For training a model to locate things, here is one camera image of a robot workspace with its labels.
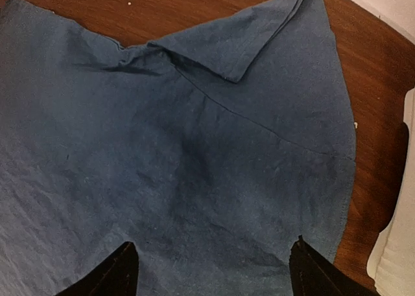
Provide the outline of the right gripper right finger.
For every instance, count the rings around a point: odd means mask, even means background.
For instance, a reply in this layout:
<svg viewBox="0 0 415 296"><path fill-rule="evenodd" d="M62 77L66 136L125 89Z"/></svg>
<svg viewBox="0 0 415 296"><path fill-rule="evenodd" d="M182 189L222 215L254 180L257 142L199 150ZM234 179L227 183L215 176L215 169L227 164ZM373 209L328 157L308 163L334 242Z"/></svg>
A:
<svg viewBox="0 0 415 296"><path fill-rule="evenodd" d="M349 278L302 238L291 248L289 270L294 295L353 295Z"/></svg>

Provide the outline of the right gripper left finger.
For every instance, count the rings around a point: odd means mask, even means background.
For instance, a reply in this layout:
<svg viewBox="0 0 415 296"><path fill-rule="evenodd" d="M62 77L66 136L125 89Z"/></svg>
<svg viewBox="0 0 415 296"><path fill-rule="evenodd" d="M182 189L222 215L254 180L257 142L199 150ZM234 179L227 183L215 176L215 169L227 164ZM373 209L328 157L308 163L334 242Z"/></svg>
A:
<svg viewBox="0 0 415 296"><path fill-rule="evenodd" d="M84 278L57 296L135 296L139 256L132 242L124 242Z"/></svg>

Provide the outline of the blue polo shirt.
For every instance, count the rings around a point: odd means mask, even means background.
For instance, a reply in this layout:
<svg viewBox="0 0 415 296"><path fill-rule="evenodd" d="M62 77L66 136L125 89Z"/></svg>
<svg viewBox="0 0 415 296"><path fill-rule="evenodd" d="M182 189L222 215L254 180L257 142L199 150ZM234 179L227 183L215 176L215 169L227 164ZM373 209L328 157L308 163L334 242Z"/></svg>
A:
<svg viewBox="0 0 415 296"><path fill-rule="evenodd" d="M140 295L290 295L333 260L355 131L324 0L269 0L122 47L1 10L1 294L53 295L125 241Z"/></svg>

